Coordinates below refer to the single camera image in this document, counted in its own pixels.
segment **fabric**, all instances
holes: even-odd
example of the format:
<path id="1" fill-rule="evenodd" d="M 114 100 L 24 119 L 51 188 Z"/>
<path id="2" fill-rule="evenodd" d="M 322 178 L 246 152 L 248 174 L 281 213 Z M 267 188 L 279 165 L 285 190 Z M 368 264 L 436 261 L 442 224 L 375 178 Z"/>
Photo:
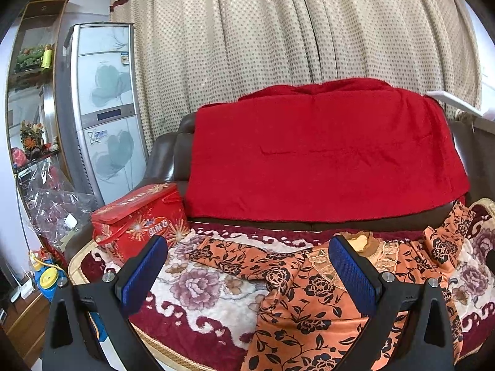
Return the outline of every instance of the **fabric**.
<path id="1" fill-rule="evenodd" d="M 185 207 L 193 218 L 342 222 L 433 209 L 468 190 L 435 100 L 345 79 L 201 108 Z"/>
<path id="2" fill-rule="evenodd" d="M 190 227 L 190 234 L 170 249 L 140 312 L 131 317 L 153 355 L 179 371 L 239 371 L 259 305 L 268 294 L 262 281 L 242 280 L 187 259 L 186 254 L 205 236 L 284 253 L 321 245 L 337 232 L 359 232 L 292 232 L 194 222 Z M 424 238 L 423 232 L 373 232 L 373 236 L 387 241 Z M 73 283 L 81 284 L 101 280 L 110 268 L 119 270 L 111 256 L 91 242 L 71 261 L 68 273 Z"/>
<path id="3" fill-rule="evenodd" d="M 373 237 L 372 232 L 341 232 L 339 234 L 343 235 L 346 240 L 351 243 L 351 246 L 361 257 L 367 258 L 378 272 L 391 272 L 395 274 L 399 252 L 398 243 L 396 241 L 378 240 Z M 360 243 L 364 244 L 362 249 L 359 249 L 358 245 Z M 308 253 L 308 260 L 324 279 L 331 282 L 331 284 L 338 287 L 340 290 L 347 291 L 328 258 L 328 249 L 325 250 L 321 247 L 314 249 L 312 252 Z"/>
<path id="4" fill-rule="evenodd" d="M 352 76 L 479 108 L 481 75 L 461 0 L 111 0 L 135 24 L 148 148 L 181 118 L 274 84 Z M 447 109 L 453 115 L 454 110 Z"/>
<path id="5" fill-rule="evenodd" d="M 462 348 L 461 323 L 451 296 L 449 276 L 471 220 L 467 207 L 456 203 L 444 224 L 428 228 L 423 242 L 398 245 L 395 275 L 401 281 L 439 280 L 449 310 L 454 336 L 454 359 Z M 328 243 L 296 253 L 268 253 L 258 247 L 205 238 L 189 259 L 246 280 L 265 280 L 269 294 L 258 311 L 256 332 L 241 371 L 331 369 L 361 332 L 362 317 L 346 291 L 336 288 L 308 260 L 314 250 L 327 251 Z M 393 353 L 406 314 L 398 316 L 380 358 L 382 368 Z"/>
<path id="6" fill-rule="evenodd" d="M 484 198 L 471 210 L 476 215 L 449 280 L 449 291 L 462 319 L 462 355 L 476 352 L 495 330 L 495 277 L 484 262 L 487 252 L 495 249 L 495 203 Z"/>

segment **red tin box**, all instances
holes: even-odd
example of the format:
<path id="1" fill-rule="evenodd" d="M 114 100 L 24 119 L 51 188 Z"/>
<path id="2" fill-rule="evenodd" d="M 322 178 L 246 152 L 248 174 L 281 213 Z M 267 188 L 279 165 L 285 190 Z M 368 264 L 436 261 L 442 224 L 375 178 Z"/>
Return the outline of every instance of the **red tin box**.
<path id="1" fill-rule="evenodd" d="M 93 212 L 93 240 L 117 262 L 126 262 L 155 234 L 168 247 L 189 233 L 182 198 L 175 183 L 150 184 Z"/>

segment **yellow bottle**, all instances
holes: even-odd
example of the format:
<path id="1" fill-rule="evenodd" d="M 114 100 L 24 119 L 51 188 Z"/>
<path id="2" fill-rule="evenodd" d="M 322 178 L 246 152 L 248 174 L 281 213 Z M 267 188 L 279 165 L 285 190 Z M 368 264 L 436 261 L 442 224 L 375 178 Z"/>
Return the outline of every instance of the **yellow bottle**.
<path id="1" fill-rule="evenodd" d="M 41 68 L 50 68 L 52 53 L 51 46 L 47 44 L 45 46 L 45 52 L 43 53 L 43 59 L 41 60 Z"/>

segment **red blanket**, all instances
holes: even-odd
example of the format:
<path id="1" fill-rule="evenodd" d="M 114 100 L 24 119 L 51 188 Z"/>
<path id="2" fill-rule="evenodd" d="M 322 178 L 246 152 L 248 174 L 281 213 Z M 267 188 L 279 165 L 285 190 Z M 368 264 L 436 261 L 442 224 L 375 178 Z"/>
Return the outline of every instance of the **red blanket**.
<path id="1" fill-rule="evenodd" d="M 186 210 L 338 222 L 417 213 L 468 189 L 435 100 L 345 79 L 272 86 L 199 109 Z"/>

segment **brown leather sofa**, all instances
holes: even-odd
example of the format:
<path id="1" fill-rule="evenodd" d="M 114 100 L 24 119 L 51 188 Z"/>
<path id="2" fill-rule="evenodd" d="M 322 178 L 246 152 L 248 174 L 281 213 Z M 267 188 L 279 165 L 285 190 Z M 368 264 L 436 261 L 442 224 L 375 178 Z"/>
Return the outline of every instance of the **brown leather sofa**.
<path id="1" fill-rule="evenodd" d="M 467 205 L 480 198 L 495 200 L 495 122 L 481 121 L 483 129 L 473 127 L 472 123 L 451 121 L 450 129 L 457 152 L 462 159 L 469 176 L 471 188 L 466 195 Z M 177 183 L 182 196 L 187 190 L 190 176 L 192 140 L 195 130 L 195 113 L 182 119 L 177 132 L 161 135 L 153 144 L 148 166 L 141 183 L 136 187 L 164 181 Z M 339 224 L 303 223 L 303 222 L 253 222 L 228 219 L 191 219 L 222 224 L 252 225 L 258 228 L 278 230 L 325 230 L 353 228 L 392 232 L 399 230 L 424 230 L 427 226 L 440 226 L 449 213 L 453 203 L 445 204 L 422 213 L 379 220 L 348 221 Z M 87 224 L 68 242 L 65 257 L 69 262 L 72 257 L 92 238 L 93 227 Z M 495 347 L 495 333 L 486 340 L 478 353 L 470 355 L 456 364 L 456 371 L 483 369 L 491 361 Z"/>

